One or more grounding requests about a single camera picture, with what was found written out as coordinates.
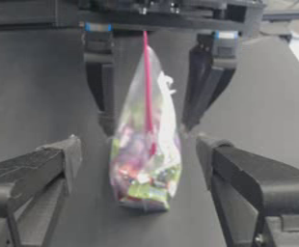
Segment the plastic bag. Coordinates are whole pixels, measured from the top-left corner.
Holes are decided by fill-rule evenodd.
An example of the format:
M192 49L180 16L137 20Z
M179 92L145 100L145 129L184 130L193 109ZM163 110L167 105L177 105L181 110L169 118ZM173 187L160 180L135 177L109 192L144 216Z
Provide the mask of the plastic bag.
M120 205L145 211L168 209L181 173L171 83L144 34L144 54L112 140L109 179Z

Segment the gray surface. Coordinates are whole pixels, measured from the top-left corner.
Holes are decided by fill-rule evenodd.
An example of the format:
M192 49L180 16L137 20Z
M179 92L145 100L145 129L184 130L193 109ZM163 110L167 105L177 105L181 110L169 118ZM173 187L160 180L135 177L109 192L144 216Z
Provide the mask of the gray surface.
M183 140L184 171L171 211L141 215L113 203L108 145L96 123L79 35L68 30L0 33L0 160L71 134L83 140L84 166L52 246L224 246L192 134ZM180 118L187 56L195 38L157 33L149 40L165 72L175 78ZM115 47L120 109L140 39L117 39ZM240 53L232 85L199 129L248 151L299 165L298 62L284 44L272 38L249 41Z

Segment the food in bag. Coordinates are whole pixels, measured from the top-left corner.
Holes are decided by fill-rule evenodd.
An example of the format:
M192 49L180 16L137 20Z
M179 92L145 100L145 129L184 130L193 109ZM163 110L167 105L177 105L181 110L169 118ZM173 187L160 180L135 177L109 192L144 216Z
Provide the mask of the food in bag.
M167 210L181 173L169 85L147 45L112 140L109 179L121 206Z

